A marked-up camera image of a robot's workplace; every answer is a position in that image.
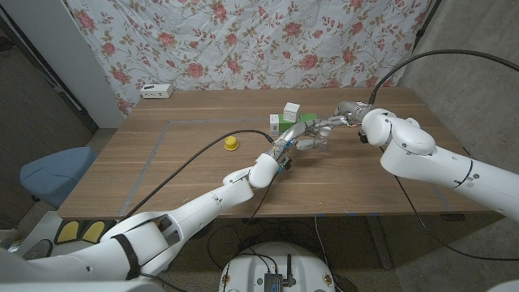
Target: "blue chair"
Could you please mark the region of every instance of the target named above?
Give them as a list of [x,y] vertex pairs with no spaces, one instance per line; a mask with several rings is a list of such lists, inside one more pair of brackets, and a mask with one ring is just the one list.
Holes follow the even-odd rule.
[[19,179],[31,195],[59,208],[95,160],[92,148],[72,148],[24,165]]

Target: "electrical cord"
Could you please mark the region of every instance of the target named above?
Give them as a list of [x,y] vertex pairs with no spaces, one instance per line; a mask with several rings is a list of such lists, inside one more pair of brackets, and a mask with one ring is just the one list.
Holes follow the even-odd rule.
[[150,274],[147,274],[147,273],[140,273],[139,274],[140,276],[145,276],[145,277],[149,277],[149,278],[152,278],[153,280],[155,281],[159,281],[160,283],[168,286],[169,288],[173,288],[175,289],[176,291],[179,291],[179,292],[187,292],[186,290],[184,289],[181,289],[181,288],[178,288],[177,286],[167,282],[166,280],[162,279],[161,277],[158,277],[158,276],[153,276],[153,275],[150,275]]
[[251,216],[251,217],[249,218],[249,220],[247,221],[246,226],[249,226],[249,224],[251,223],[252,218],[254,218],[254,216],[256,215],[256,213],[260,210],[261,204],[263,203],[263,201],[264,201],[265,198],[267,197],[268,190],[270,190],[270,186],[272,185],[272,182],[274,182],[274,178],[276,178],[277,174],[279,174],[279,173],[274,174],[274,177],[272,178],[272,181],[270,181],[270,183],[268,184],[267,190],[265,191],[265,194],[263,195],[263,198],[262,198],[261,201],[259,202],[258,207],[256,208],[256,210],[252,213],[252,216]]
[[476,260],[519,261],[519,258],[495,258],[495,257],[490,257],[490,256],[471,255],[471,254],[468,254],[466,252],[459,251],[456,248],[451,247],[447,243],[444,243],[443,241],[441,241],[441,239],[439,239],[436,235],[434,235],[432,233],[432,231],[429,229],[429,227],[427,227],[427,225],[425,225],[425,222],[423,222],[422,218],[418,214],[418,211],[416,211],[416,208],[414,207],[414,204],[411,201],[411,198],[407,194],[407,191],[405,190],[404,186],[402,186],[402,183],[400,182],[400,179],[396,175],[394,175],[394,177],[397,179],[398,185],[400,186],[400,188],[404,192],[404,195],[407,198],[407,201],[409,202],[409,205],[411,205],[411,208],[413,209],[414,215],[418,218],[418,220],[422,224],[423,228],[427,231],[427,233],[429,233],[429,235],[435,241],[437,241],[439,244],[441,244],[444,247],[447,247],[449,250],[454,251],[454,252],[456,252],[456,253],[458,253],[460,255],[468,256],[469,258],[473,258],[473,259],[476,259]]
[[395,74],[403,66],[411,63],[412,61],[418,60],[420,58],[423,58],[423,57],[426,57],[426,56],[431,56],[431,55],[436,55],[436,54],[466,54],[466,55],[481,57],[481,58],[485,58],[485,59],[488,59],[488,60],[492,60],[494,62],[498,62],[499,64],[503,64],[503,65],[507,66],[508,68],[511,68],[511,69],[519,72],[519,65],[514,64],[514,63],[512,63],[510,61],[507,61],[505,59],[496,57],[496,56],[491,55],[491,54],[486,54],[486,53],[481,53],[481,52],[472,51],[472,50],[466,50],[466,49],[438,49],[438,50],[432,50],[432,51],[429,51],[429,52],[426,52],[426,53],[417,54],[416,56],[412,56],[410,58],[407,58],[404,62],[401,62],[400,64],[396,65],[388,74],[386,74],[386,76],[384,76],[379,81],[379,83],[377,83],[377,85],[373,89],[373,92],[370,95],[370,100],[368,102],[368,105],[373,105],[375,103],[376,93],[379,90],[379,88],[384,84],[384,82],[387,79],[389,79],[389,77],[391,77],[393,74]]
[[[315,223],[315,234],[317,234],[317,238],[319,239],[319,243],[321,244],[321,248],[323,249],[324,261],[326,262],[326,266],[330,269],[330,272],[332,272],[332,269],[330,268],[330,265],[328,264],[328,257],[326,256],[326,250],[324,249],[323,241],[321,240],[321,236],[319,235],[319,228],[317,227],[317,217],[314,217],[314,223]],[[344,277],[341,277],[333,272],[332,272],[332,276],[335,278],[340,277],[340,278],[344,279]],[[339,290],[340,292],[344,292],[344,290],[338,285],[338,283],[336,281],[334,281],[333,284],[335,285],[335,289]]]
[[266,133],[262,132],[262,131],[257,131],[257,130],[237,130],[237,131],[231,131],[225,135],[223,135],[222,137],[214,140],[213,142],[211,142],[210,144],[208,144],[207,146],[205,146],[204,148],[202,148],[200,151],[198,151],[195,155],[193,155],[191,158],[189,158],[189,160],[187,160],[182,166],[180,166],[173,174],[171,174],[164,182],[162,182],[158,187],[155,188],[155,190],[153,190],[149,195],[147,195],[144,199],[142,199],[124,218],[123,220],[131,217],[131,215],[133,215],[137,210],[139,210],[140,207],[142,207],[148,200],[150,200],[163,186],[166,185],[166,183],[169,183],[169,181],[174,178],[179,172],[181,172],[186,166],[188,166],[195,158],[197,158],[197,156],[199,156],[200,154],[202,154],[202,152],[204,152],[205,150],[209,149],[211,146],[213,146],[214,144],[218,143],[220,140],[223,140],[224,138],[230,136],[230,135],[233,135],[233,134],[238,134],[238,133],[257,133],[257,134],[261,134],[263,135],[270,144],[272,144],[274,142],[274,140],[272,139],[271,136],[267,135]]
[[323,249],[324,261],[326,262],[326,266],[328,267],[328,257],[326,256],[326,251],[324,250],[324,244],[321,240],[321,236],[319,235],[319,228],[317,228],[317,217],[314,217],[315,223],[315,234],[317,234],[317,238],[319,239],[319,243],[321,244],[321,248]]

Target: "black cable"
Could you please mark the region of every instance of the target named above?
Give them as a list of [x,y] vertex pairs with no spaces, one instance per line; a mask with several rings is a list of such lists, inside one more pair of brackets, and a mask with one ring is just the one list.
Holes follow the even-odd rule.
[[438,49],[438,50],[432,50],[432,51],[429,51],[429,52],[426,52],[426,53],[417,54],[416,56],[412,56],[410,58],[407,58],[404,62],[401,62],[400,64],[396,65],[388,74],[386,74],[386,76],[384,76],[379,81],[379,83],[377,83],[377,85],[373,89],[373,92],[370,95],[370,100],[369,100],[368,104],[369,105],[373,105],[375,103],[376,92],[379,90],[379,88],[382,86],[382,84],[384,84],[384,82],[387,79],[389,79],[389,77],[391,77],[393,74],[395,74],[395,72],[400,70],[403,66],[411,63],[414,60],[418,60],[420,58],[423,58],[423,57],[426,57],[426,56],[431,56],[431,55],[436,55],[436,54],[466,54],[466,55],[481,57],[481,58],[485,58],[485,59],[489,59],[489,60],[498,62],[499,64],[503,64],[503,65],[507,66],[508,68],[511,68],[511,69],[519,72],[519,65],[514,64],[512,62],[509,62],[507,60],[504,60],[502,58],[493,56],[491,54],[485,54],[485,53],[476,52],[476,51],[472,51],[472,50],[466,50],[466,49]]
[[267,138],[268,142],[271,144],[274,142],[274,140],[269,136],[267,135],[266,133],[262,132],[262,131],[257,131],[257,130],[237,130],[237,131],[231,131],[225,135],[223,135],[222,137],[214,140],[213,142],[211,142],[209,145],[205,146],[204,148],[202,148],[200,151],[198,151],[195,155],[193,155],[191,158],[189,158],[189,160],[187,160],[182,166],[180,166],[173,174],[171,174],[164,182],[162,182],[158,187],[155,188],[155,190],[153,190],[149,195],[147,195],[143,200],[141,200],[124,218],[123,220],[131,217],[131,215],[133,215],[135,213],[135,211],[137,211],[140,207],[142,207],[148,200],[150,200],[163,186],[166,185],[166,183],[169,183],[169,181],[174,178],[179,172],[181,172],[186,166],[188,166],[195,158],[197,158],[198,155],[202,154],[202,152],[204,152],[205,150],[209,149],[211,146],[213,146],[214,144],[218,143],[220,140],[223,140],[224,138],[230,136],[230,135],[233,135],[233,134],[238,134],[238,133],[257,133],[257,134],[261,134],[263,136],[265,136],[265,138]]
[[432,231],[429,229],[429,227],[427,227],[427,225],[425,225],[425,223],[423,222],[423,220],[420,217],[420,215],[418,215],[418,211],[416,211],[416,208],[414,207],[414,204],[411,201],[411,198],[409,197],[409,195],[407,195],[407,191],[405,191],[404,186],[402,186],[402,183],[400,182],[400,179],[396,175],[394,177],[397,179],[398,185],[400,186],[400,188],[404,192],[404,195],[407,198],[407,201],[411,205],[411,208],[413,209],[414,215],[418,218],[418,220],[422,224],[423,228],[429,233],[429,235],[435,241],[437,241],[439,244],[443,245],[444,247],[447,247],[451,251],[455,251],[455,252],[459,253],[460,255],[468,256],[469,258],[473,258],[473,259],[476,259],[476,260],[519,261],[518,258],[495,258],[495,257],[489,257],[489,256],[471,255],[471,254],[468,254],[468,253],[463,252],[463,251],[458,251],[456,248],[451,247],[447,243],[444,243],[443,241],[441,241],[441,239],[436,237],[436,235],[434,235],[432,233]]
[[208,238],[208,241],[207,241],[207,244],[206,244],[206,248],[208,250],[208,254],[209,254],[209,258],[211,259],[211,261],[220,269],[220,270],[223,270],[223,267],[221,267],[217,262],[216,260],[212,257],[212,254],[211,254],[211,249],[210,249],[210,245],[211,245],[211,240],[212,240],[212,237],[220,230],[224,229],[224,228],[230,228],[232,230],[234,230],[234,232],[236,233],[236,237],[238,239],[239,242],[241,242],[240,240],[240,234],[239,232],[236,230],[236,228],[234,228],[234,226],[231,226],[231,225],[223,225],[222,227],[218,228],[217,230],[215,230]]
[[263,203],[263,201],[264,201],[265,198],[267,197],[268,190],[270,190],[270,186],[271,186],[272,183],[274,182],[274,178],[276,178],[277,174],[279,174],[279,173],[274,174],[274,177],[272,178],[272,181],[270,181],[270,183],[268,184],[267,190],[265,191],[265,194],[263,195],[263,199],[261,199],[261,201],[259,202],[258,207],[257,207],[256,210],[252,213],[252,216],[251,216],[251,217],[249,218],[249,220],[247,221],[247,226],[249,226],[249,224],[251,223],[252,218],[254,218],[254,216],[256,215],[256,213],[258,212],[258,210],[260,210],[261,204]]
[[187,292],[186,290],[184,289],[181,289],[181,288],[178,288],[177,286],[167,282],[166,280],[162,279],[161,277],[158,277],[158,276],[153,276],[153,275],[150,275],[150,274],[146,274],[146,273],[140,273],[139,274],[140,276],[145,276],[145,277],[149,277],[149,278],[152,278],[153,280],[156,280],[156,281],[159,281],[160,283],[162,284],[165,284],[166,286],[168,286],[169,288],[173,288],[177,291],[180,291],[180,292]]

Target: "pink rose pattern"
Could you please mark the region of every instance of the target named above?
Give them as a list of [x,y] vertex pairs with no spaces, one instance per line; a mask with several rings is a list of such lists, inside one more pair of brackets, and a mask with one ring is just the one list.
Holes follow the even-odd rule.
[[202,64],[200,63],[191,63],[189,64],[189,67],[187,68],[187,74],[194,79],[198,79],[202,77],[204,74],[204,68],[202,67]]
[[427,0],[317,2],[66,4],[128,115],[150,83],[177,91],[373,87],[412,54],[427,10]]

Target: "green box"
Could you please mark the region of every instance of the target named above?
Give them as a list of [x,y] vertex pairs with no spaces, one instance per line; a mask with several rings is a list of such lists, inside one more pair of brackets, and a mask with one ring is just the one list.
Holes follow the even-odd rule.
[[[317,119],[317,114],[300,114],[297,122],[306,122]],[[295,122],[289,122],[283,119],[282,114],[270,115],[270,135],[279,135],[292,127]]]

